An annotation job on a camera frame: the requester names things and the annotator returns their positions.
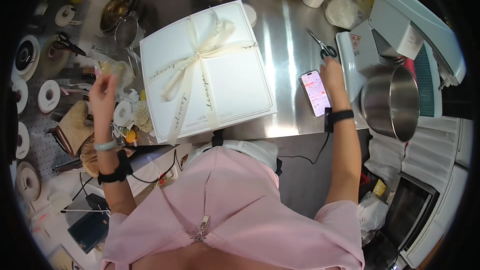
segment red label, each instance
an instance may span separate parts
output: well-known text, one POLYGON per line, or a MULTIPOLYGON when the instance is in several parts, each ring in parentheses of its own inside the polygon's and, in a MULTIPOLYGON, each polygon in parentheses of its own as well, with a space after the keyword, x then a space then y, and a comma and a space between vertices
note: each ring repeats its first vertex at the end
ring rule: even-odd
POLYGON ((351 33, 350 38, 352 38, 353 50, 357 50, 357 46, 360 43, 361 37, 351 33))

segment black-handled scissors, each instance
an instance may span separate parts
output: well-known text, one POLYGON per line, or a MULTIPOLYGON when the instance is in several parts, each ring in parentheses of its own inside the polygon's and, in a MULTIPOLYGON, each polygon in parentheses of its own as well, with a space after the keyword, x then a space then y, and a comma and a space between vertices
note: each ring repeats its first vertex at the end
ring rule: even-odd
POLYGON ((65 32, 58 32, 58 39, 57 41, 53 42, 53 48, 58 50, 69 50, 71 52, 75 52, 76 54, 86 56, 87 54, 85 51, 81 50, 80 47, 74 45, 70 39, 68 38, 65 32))
POLYGON ((325 43, 320 41, 320 39, 318 39, 317 36, 315 36, 315 34, 308 28, 307 28, 307 32, 320 45, 320 47, 321 47, 321 51, 320 51, 321 59, 324 59, 326 56, 330 56, 330 57, 336 57, 337 56, 337 51, 335 50, 335 48, 325 45, 325 43))

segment black wristband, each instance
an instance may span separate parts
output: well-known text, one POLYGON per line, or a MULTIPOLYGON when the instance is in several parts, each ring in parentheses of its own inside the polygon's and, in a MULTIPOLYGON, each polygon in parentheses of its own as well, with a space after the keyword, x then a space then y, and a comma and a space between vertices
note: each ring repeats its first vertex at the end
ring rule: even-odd
POLYGON ((113 183, 118 180, 123 182, 127 178, 127 175, 131 175, 134 172, 132 166, 130 165, 130 161, 128 160, 127 153, 124 150, 117 152, 117 157, 119 163, 114 173, 105 175, 99 172, 99 185, 101 185, 102 182, 113 183))
POLYGON ((335 122, 338 122, 340 120, 353 118, 353 111, 346 110, 346 111, 334 112, 330 114, 330 117, 331 117, 332 123, 335 124, 335 122))
POLYGON ((326 107, 325 108, 325 131, 329 133, 333 133, 333 124, 344 119, 353 118, 353 111, 346 110, 346 111, 338 111, 332 113, 332 108, 326 107))

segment kitchen counter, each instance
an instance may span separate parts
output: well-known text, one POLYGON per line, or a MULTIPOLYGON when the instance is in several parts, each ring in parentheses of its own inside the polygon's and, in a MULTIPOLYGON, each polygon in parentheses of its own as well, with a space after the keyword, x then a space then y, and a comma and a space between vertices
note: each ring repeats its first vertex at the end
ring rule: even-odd
MULTIPOLYGON (((140 21, 145 35, 197 11, 232 0, 143 0, 145 13, 140 21)), ((315 117, 299 76, 320 68, 320 46, 306 32, 309 27, 325 44, 337 49, 335 34, 342 31, 330 25, 324 8, 313 9, 302 0, 242 0, 257 13, 253 26, 260 46, 267 77, 275 95, 278 113, 224 129, 224 138, 250 140, 324 131, 324 116, 315 117)), ((143 82, 136 81, 135 87, 143 82)), ((212 133, 179 140, 210 141, 212 133)), ((139 132, 139 145, 156 144, 154 137, 139 132)))

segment phone screen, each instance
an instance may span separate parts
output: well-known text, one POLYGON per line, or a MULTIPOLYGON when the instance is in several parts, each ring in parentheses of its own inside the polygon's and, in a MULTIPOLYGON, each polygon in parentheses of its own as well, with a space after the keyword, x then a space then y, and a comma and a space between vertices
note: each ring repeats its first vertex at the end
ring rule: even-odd
POLYGON ((330 107, 330 102, 328 101, 327 92, 325 91, 318 71, 314 70, 303 74, 300 76, 300 80, 307 91, 308 99, 310 100, 315 116, 320 117, 325 114, 325 108, 330 107))

